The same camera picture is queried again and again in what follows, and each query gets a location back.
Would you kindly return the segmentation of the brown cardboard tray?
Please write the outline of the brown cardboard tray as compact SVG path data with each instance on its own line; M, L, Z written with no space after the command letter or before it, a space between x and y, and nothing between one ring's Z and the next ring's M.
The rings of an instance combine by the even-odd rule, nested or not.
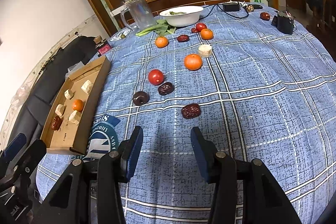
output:
M108 58L101 56L67 77L41 134L47 153L86 153L93 115L110 67Z

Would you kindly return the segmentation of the black pouch on table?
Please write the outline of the black pouch on table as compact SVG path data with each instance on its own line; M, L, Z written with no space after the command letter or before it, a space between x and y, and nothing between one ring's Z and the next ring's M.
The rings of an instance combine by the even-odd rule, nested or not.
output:
M283 34L292 35L294 29L294 17L287 11L279 11L272 19L271 25Z

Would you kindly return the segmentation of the dark jujube front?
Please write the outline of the dark jujube front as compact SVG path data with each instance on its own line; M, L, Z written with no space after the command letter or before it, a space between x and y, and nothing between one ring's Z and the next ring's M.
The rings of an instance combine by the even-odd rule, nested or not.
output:
M185 119L193 119L201 114L201 107L196 103L191 103L189 105L186 105L181 110L182 116Z

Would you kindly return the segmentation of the far red tomato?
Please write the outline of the far red tomato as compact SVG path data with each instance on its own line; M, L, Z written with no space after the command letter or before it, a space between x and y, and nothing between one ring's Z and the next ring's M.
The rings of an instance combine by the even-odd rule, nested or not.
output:
M206 29L207 26L204 23L197 23L195 26L197 32L201 32L202 30Z

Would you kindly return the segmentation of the dark jar pink label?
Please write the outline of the dark jar pink label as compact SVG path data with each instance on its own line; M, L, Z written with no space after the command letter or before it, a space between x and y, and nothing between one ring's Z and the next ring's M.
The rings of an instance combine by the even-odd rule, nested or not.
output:
M106 39L98 42L95 48L98 52L98 57L100 57L101 55L107 53L108 51L112 49L112 47L110 46L110 44L108 43Z

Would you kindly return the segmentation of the beige sugarcane chunk large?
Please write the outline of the beige sugarcane chunk large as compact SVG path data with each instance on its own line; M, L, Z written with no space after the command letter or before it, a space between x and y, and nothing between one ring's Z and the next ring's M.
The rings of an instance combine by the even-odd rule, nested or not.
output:
M90 94L92 88L93 83L90 80L86 80L85 83L81 86L81 90L86 94Z

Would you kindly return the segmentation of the clear plastic pitcher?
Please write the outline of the clear plastic pitcher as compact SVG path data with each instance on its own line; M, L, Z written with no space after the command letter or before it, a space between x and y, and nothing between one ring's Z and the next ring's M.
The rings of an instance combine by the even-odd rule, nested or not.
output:
M143 31L144 29L155 26L157 24L146 0L132 0L125 5L126 8L120 12L121 20L124 26L126 26L126 28L130 29L131 31L135 28L131 27L130 24L126 21L126 12L129 12L131 14L135 25L140 31Z

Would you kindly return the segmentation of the red cherry tomato near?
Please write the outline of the red cherry tomato near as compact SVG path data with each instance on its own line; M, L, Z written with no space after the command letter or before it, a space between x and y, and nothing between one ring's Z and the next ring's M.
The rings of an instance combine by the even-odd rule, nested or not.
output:
M164 74L158 69L153 69L148 74L149 82L155 86L162 84L164 79L165 79Z

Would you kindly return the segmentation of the dark round plum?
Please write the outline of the dark round plum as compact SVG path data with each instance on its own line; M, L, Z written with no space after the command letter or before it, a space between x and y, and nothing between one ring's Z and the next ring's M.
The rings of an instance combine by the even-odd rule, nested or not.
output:
M133 95L132 101L136 106L142 106L149 101L149 94L144 91L136 92Z

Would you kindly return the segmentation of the small sugarcane chunk tray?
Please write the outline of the small sugarcane chunk tray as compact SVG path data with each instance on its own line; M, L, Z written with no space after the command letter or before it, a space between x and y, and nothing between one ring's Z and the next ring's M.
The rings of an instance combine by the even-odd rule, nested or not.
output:
M64 96L67 100L70 100L73 96L74 96L74 93L71 89L67 89L65 92L64 92Z

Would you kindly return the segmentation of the far dark jujube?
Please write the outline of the far dark jujube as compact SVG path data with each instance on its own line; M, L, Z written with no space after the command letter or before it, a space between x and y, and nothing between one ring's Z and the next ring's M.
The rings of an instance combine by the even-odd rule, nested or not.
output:
M178 42L188 42L189 41L189 36L188 35L179 35L178 37L177 37L177 41Z

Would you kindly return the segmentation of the dark wrinkled jujube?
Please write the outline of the dark wrinkled jujube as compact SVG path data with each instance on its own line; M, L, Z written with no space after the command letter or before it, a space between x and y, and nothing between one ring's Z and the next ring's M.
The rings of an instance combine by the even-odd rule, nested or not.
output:
M158 92L160 95L165 96L174 91L174 86L170 82L166 82L158 87Z

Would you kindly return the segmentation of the large red jujube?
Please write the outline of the large red jujube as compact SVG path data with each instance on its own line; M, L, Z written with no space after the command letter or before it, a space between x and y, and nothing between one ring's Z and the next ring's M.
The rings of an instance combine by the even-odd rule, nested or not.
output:
M56 115L52 120L51 129L57 131L58 129L60 129L62 122L63 119L60 116Z

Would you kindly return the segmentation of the round sugarcane chunk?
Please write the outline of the round sugarcane chunk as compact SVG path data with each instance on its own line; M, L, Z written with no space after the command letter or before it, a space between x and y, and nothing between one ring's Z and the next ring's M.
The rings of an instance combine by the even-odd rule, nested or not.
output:
M209 44L202 44L198 48L198 53L201 57L209 57L213 52L213 48Z

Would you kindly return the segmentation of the large orange mandarin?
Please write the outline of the large orange mandarin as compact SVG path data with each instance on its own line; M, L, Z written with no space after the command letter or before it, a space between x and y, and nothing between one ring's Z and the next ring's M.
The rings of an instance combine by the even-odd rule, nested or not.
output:
M184 65L190 71L197 71L202 67L203 61L198 54L190 54L185 57Z

